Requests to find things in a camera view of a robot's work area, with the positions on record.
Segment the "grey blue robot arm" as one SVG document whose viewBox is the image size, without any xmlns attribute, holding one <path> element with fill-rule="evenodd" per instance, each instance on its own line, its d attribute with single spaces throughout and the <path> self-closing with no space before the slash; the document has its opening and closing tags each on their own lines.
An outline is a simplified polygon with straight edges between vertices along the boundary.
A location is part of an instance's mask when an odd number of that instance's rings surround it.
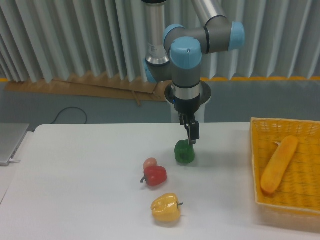
<svg viewBox="0 0 320 240">
<path fill-rule="evenodd" d="M 187 29 L 180 24 L 165 26 L 164 0 L 144 0 L 147 51 L 144 65 L 152 82 L 172 83 L 165 89 L 166 100 L 174 107 L 188 143 L 200 138 L 196 112 L 211 98 L 211 90 L 201 81 L 204 55 L 233 51 L 245 44 L 244 25 L 229 21 L 216 0 L 194 0 L 192 5 L 201 27 Z"/>
</svg>

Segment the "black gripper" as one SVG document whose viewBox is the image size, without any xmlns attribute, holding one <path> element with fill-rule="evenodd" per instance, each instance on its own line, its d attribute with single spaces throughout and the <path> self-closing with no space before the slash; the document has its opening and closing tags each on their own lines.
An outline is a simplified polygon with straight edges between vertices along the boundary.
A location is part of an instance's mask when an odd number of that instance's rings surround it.
<svg viewBox="0 0 320 240">
<path fill-rule="evenodd" d="M 200 97 L 188 100 L 175 97 L 173 103 L 175 110 L 179 113 L 180 125 L 188 129 L 189 145 L 195 145 L 200 138 L 200 125 L 196 120 L 189 123 L 188 115 L 193 115 L 200 108 Z"/>
</svg>

